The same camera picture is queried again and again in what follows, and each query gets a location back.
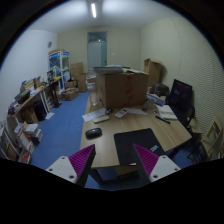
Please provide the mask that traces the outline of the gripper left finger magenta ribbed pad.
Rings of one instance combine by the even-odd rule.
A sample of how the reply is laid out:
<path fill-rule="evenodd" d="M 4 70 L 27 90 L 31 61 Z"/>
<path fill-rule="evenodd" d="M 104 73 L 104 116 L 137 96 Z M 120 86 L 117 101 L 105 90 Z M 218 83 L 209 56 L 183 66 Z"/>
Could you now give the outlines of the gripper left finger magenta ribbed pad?
<path fill-rule="evenodd" d="M 47 171 L 69 182 L 84 187 L 95 155 L 95 145 L 92 144 L 69 157 L 59 157 L 47 168 Z"/>

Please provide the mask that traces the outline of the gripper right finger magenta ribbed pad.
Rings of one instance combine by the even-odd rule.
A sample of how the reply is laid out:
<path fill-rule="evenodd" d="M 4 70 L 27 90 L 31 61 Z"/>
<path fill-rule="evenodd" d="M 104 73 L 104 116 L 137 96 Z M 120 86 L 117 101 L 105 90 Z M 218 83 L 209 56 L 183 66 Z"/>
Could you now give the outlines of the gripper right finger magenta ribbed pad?
<path fill-rule="evenodd" d="M 134 150 L 139 174 L 149 182 L 155 182 L 180 170 L 166 155 L 158 156 L 137 144 L 134 144 Z"/>

